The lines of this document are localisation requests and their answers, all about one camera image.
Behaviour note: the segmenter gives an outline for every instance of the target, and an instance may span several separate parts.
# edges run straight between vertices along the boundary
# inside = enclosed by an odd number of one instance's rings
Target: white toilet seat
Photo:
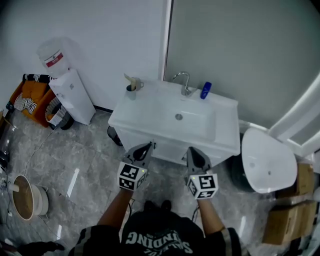
[[[250,128],[244,133],[241,155],[246,178],[258,193],[281,190],[296,181],[294,153],[263,131]]]

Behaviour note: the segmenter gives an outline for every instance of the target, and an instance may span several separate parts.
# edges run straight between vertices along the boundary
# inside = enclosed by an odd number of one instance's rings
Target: black t-shirt
[[[233,228],[204,237],[189,218],[173,212],[151,211],[133,214],[125,224],[120,242],[119,231],[97,225],[83,229],[73,255],[148,255],[148,256],[248,256]]]

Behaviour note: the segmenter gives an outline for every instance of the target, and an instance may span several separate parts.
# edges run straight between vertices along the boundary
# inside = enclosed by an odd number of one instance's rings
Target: blue bottle
[[[211,88],[212,84],[210,82],[205,82],[203,88],[202,88],[202,92],[200,94],[200,98],[201,99],[205,99],[208,95],[208,93],[210,92],[210,88]]]

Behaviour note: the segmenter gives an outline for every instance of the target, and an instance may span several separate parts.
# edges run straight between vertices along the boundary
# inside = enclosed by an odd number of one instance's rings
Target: white marker cube
[[[145,181],[148,170],[120,162],[117,173],[117,184],[120,188],[135,191]]]
[[[187,187],[195,199],[212,198],[218,191],[217,174],[190,175]]]

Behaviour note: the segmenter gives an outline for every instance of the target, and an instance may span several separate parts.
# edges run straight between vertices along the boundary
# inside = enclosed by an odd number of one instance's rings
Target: bathroom vanity
[[[125,150],[154,142],[152,156],[186,165],[188,147],[207,154],[212,166],[240,153],[238,102],[213,93],[181,94],[181,85],[144,80],[136,98],[126,94],[113,111],[114,127]]]

